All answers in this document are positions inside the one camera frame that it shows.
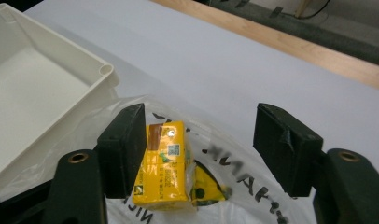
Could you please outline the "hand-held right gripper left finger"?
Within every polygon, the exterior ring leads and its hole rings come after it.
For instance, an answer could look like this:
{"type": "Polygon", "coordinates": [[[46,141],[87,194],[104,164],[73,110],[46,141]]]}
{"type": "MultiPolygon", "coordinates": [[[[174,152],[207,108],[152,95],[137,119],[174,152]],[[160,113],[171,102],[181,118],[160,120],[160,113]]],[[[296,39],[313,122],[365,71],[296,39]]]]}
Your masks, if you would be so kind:
{"type": "Polygon", "coordinates": [[[98,137],[95,147],[107,198],[131,195],[146,148],[145,105],[123,108],[98,137]]]}

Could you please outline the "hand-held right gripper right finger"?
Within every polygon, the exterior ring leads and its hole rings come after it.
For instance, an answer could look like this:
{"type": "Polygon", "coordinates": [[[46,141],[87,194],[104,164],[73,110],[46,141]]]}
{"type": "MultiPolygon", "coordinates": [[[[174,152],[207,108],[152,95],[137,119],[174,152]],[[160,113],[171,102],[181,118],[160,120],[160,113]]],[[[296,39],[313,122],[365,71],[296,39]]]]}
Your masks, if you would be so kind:
{"type": "Polygon", "coordinates": [[[290,197],[306,197],[323,138],[283,108],[259,103],[253,148],[290,197]]]}

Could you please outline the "yellow tissue packet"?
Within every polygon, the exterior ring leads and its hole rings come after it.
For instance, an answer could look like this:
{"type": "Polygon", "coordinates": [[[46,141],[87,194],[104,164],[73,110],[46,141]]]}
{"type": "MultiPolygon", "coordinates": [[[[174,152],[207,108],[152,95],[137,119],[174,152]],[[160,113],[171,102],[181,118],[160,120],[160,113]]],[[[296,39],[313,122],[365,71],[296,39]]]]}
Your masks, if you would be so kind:
{"type": "Polygon", "coordinates": [[[195,167],[183,121],[146,127],[147,149],[133,187],[133,203],[147,210],[192,210],[195,167]]]}

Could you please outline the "clear printed plastic bag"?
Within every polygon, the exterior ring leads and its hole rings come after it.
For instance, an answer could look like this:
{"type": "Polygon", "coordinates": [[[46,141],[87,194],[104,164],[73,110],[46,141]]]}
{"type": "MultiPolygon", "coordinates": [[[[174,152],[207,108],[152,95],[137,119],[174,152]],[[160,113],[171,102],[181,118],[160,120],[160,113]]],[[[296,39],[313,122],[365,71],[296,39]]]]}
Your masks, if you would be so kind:
{"type": "Polygon", "coordinates": [[[68,134],[57,139],[34,164],[2,173],[0,198],[5,200],[52,178],[58,159],[77,148],[96,145],[96,137],[129,105],[143,103],[148,124],[182,120],[194,159],[216,183],[218,193],[191,211],[151,211],[133,200],[108,200],[110,224],[315,224],[306,203],[279,187],[260,155],[211,123],[193,118],[148,96],[119,98],[86,114],[68,134]]]}

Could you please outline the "white plastic tray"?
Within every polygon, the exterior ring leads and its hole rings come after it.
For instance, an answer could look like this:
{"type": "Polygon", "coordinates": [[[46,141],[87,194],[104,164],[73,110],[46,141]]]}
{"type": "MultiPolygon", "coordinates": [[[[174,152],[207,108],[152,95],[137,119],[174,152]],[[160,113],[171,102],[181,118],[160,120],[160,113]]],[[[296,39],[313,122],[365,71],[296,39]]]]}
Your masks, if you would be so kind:
{"type": "Polygon", "coordinates": [[[0,4],[0,190],[116,98],[111,63],[0,4]]]}

